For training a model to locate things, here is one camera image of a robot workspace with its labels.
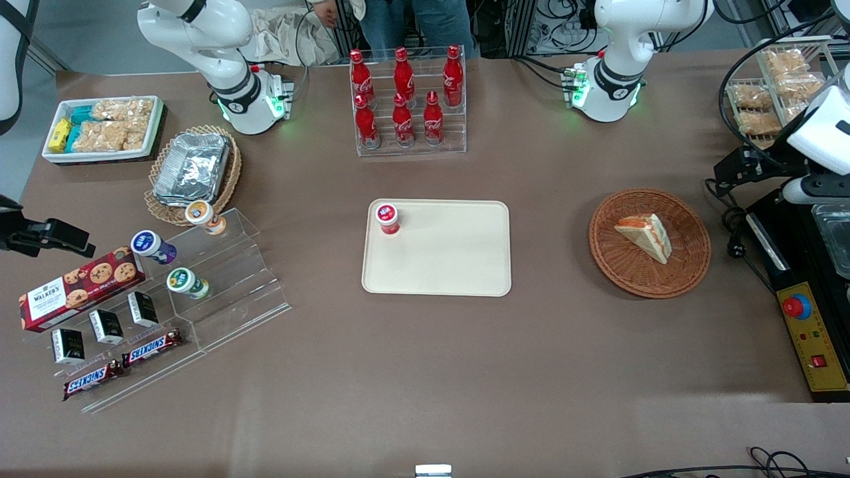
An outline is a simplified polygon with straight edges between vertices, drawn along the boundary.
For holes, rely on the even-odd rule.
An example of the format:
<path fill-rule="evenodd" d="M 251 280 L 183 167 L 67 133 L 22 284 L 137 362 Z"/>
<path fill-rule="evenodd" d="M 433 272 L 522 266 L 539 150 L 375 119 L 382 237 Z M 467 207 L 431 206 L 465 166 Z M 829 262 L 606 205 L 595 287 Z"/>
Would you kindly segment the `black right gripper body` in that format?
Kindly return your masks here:
<path fill-rule="evenodd" d="M 1 196 L 1 249 L 24 254 L 18 245 L 11 242 L 13 236 L 27 227 L 27 220 L 23 215 L 23 206 L 15 200 Z"/>

